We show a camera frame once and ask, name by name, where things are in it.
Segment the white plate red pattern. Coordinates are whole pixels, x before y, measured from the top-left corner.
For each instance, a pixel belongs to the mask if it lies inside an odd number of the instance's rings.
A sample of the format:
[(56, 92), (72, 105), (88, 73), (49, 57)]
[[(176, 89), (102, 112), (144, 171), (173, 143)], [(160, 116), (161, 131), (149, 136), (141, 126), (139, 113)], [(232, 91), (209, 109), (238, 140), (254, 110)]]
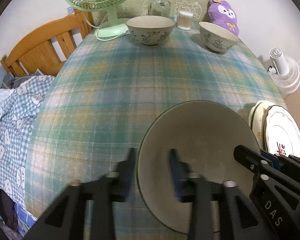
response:
[(267, 152), (300, 158), (300, 130), (285, 108), (269, 107), (264, 120), (264, 139)]

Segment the floral ceramic bowl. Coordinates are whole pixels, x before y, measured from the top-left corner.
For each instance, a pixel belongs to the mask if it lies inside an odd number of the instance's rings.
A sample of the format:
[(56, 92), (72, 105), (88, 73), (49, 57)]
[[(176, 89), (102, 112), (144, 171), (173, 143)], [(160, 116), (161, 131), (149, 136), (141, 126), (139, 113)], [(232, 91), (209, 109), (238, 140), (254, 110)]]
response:
[(130, 35), (146, 46), (166, 40), (175, 26), (174, 20), (162, 16), (138, 16), (126, 22)]
[(210, 22), (199, 22), (201, 39), (207, 48), (225, 54), (239, 42), (232, 32)]
[(191, 205), (174, 193), (169, 151), (177, 150), (182, 162), (208, 181), (233, 180), (248, 196), (253, 173), (234, 159), (243, 145), (259, 152), (248, 124), (232, 109), (211, 101), (189, 101), (162, 113), (146, 132), (138, 156), (137, 183), (152, 215), (168, 228), (186, 234)]

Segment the round cream yellow-flower plate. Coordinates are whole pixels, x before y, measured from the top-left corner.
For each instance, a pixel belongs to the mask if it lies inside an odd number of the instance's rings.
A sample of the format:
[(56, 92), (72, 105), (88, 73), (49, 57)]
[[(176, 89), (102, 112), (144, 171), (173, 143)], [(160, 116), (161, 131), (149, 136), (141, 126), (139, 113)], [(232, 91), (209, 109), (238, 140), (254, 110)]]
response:
[(260, 148), (263, 148), (263, 130), (264, 120), (263, 116), (267, 113), (269, 107), (275, 105), (275, 103), (267, 100), (258, 100), (258, 102), (252, 107), (248, 117), (248, 124), (257, 139)]

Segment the plaid green tablecloth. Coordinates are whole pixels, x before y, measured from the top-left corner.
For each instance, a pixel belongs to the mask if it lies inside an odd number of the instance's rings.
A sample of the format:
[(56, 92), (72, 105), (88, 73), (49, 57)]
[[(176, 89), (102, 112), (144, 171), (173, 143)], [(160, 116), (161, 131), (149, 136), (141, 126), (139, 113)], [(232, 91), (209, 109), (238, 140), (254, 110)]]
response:
[(174, 29), (157, 46), (127, 35), (88, 35), (54, 79), (35, 120), (25, 172), (26, 209), (41, 216), (72, 180), (93, 181), (137, 148), (166, 109), (209, 100), (247, 119), (258, 100), (284, 105), (258, 58), (239, 42), (204, 47), (199, 25)]

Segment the white floor fan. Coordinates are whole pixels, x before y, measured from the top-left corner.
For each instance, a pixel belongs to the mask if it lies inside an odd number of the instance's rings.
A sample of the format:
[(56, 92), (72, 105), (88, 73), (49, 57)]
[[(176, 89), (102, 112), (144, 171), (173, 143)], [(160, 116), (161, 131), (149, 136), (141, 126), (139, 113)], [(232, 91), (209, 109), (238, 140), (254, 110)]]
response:
[(300, 69), (297, 62), (284, 55), (279, 48), (273, 48), (269, 56), (271, 64), (267, 72), (280, 93), (284, 95), (294, 93), (300, 86)]

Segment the blue checkered bear blanket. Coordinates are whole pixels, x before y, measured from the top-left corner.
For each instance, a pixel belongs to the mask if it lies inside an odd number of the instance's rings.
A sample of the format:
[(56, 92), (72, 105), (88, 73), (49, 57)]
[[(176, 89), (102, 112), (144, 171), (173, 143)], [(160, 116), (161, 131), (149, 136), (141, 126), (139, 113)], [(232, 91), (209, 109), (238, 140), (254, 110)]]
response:
[(17, 88), (0, 89), (0, 189), (22, 208), (30, 138), (54, 79), (35, 75)]

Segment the wooden bed headboard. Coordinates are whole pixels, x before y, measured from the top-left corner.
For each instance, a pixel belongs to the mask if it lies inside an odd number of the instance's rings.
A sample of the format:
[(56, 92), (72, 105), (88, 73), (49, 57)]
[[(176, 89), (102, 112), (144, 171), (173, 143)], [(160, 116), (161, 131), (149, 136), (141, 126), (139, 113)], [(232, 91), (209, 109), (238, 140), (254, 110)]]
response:
[(46, 23), (22, 38), (10, 54), (0, 60), (4, 69), (13, 75), (33, 74), (36, 70), (41, 70), (44, 74), (56, 76), (66, 61), (59, 58), (51, 39), (57, 40), (68, 59), (77, 47), (72, 31), (78, 29), (81, 38), (92, 31), (92, 27), (86, 22), (93, 20), (92, 13), (78, 9), (74, 12)]

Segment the cotton swab container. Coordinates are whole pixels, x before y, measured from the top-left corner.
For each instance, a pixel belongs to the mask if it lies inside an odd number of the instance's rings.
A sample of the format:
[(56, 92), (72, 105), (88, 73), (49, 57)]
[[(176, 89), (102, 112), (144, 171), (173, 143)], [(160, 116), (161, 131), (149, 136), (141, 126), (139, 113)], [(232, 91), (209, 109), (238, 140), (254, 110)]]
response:
[(177, 15), (177, 28), (185, 31), (191, 29), (193, 13), (188, 10), (179, 10)]

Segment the purple plush bunny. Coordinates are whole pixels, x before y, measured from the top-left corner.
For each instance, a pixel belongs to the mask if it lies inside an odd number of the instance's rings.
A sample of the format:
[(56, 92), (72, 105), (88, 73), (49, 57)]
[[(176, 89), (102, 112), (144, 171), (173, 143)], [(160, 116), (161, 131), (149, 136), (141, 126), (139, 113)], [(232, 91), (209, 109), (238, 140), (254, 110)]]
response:
[(209, 0), (207, 12), (211, 23), (223, 27), (235, 36), (239, 35), (237, 16), (227, 1)]

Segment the glass jar with red lid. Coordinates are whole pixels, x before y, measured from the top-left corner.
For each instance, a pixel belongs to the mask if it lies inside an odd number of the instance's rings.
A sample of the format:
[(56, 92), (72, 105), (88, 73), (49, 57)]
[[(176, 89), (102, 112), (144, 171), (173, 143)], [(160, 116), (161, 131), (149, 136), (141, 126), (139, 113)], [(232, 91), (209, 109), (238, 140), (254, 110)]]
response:
[(169, 0), (148, 0), (148, 15), (169, 17), (170, 9)]

